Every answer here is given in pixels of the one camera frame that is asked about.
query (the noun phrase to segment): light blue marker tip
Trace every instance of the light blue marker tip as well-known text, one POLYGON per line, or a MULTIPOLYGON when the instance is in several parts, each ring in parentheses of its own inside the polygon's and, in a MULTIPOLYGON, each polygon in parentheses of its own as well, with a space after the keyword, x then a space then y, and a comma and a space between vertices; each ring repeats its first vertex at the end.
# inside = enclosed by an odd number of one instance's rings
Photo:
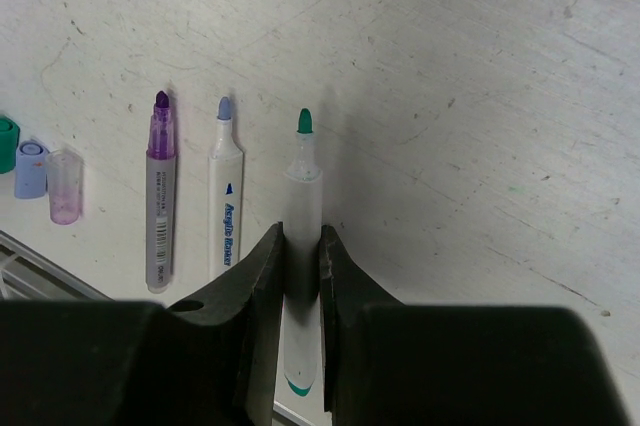
POLYGON ((307 394, 309 394, 309 391, 311 391, 311 386, 309 386, 307 389, 300 389, 288 379, 287 379, 287 383, 289 383, 289 387, 291 388, 291 391, 296 393, 298 396, 305 397, 307 394))
POLYGON ((218 119, 222 121, 231 119, 231 100, 226 96, 220 100, 218 105, 218 119))

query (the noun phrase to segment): green marker end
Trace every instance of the green marker end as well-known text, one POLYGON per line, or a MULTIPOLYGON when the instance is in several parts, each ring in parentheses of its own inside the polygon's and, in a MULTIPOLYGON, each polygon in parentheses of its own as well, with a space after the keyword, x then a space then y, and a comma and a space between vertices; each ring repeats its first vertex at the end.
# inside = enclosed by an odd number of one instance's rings
POLYGON ((295 386, 291 381, 289 381, 287 379, 287 383, 289 383, 289 387, 291 388, 291 391, 293 391, 294 393, 296 393, 298 396, 302 396, 303 398, 309 394, 309 391, 311 391, 311 386, 309 386, 307 389, 302 389, 299 388, 297 386, 295 386))
POLYGON ((300 111, 300 118, 298 119, 298 132, 300 134, 313 133, 313 120, 311 119, 311 113, 307 108, 300 111))

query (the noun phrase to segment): clear marker barrel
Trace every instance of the clear marker barrel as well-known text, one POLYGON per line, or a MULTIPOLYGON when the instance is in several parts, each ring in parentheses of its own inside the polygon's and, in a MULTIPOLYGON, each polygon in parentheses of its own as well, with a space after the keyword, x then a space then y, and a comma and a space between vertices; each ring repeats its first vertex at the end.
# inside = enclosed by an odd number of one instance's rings
POLYGON ((147 254, 149 291, 162 293, 173 279, 176 187, 175 124, 169 97, 156 95, 147 149, 147 254))
POLYGON ((322 170, 315 162, 308 109, 300 112, 296 139, 297 153, 285 172, 283 359, 289 386, 299 396, 306 396, 317 370, 318 242, 322 232, 322 170))

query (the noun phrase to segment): green marker tip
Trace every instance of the green marker tip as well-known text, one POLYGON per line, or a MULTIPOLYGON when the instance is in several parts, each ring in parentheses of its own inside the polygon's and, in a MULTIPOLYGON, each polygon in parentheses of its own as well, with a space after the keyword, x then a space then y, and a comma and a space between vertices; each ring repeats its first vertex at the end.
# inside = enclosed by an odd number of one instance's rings
POLYGON ((307 108, 300 111, 300 118, 298 119, 298 132, 300 134, 313 133, 313 120, 311 119, 311 113, 307 108))

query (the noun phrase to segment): marker cap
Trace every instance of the marker cap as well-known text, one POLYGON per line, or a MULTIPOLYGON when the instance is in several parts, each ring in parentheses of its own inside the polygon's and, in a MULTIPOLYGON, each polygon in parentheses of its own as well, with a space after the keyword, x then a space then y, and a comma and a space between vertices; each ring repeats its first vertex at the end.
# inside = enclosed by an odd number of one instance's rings
POLYGON ((47 192, 47 148, 37 141, 23 141, 16 150, 14 195, 18 199, 40 198, 47 192))
POLYGON ((61 149, 47 155, 49 211, 56 224, 71 224, 82 212, 82 158, 61 149))
POLYGON ((9 118, 0 117, 0 174, 16 167, 16 148, 20 128, 9 118))

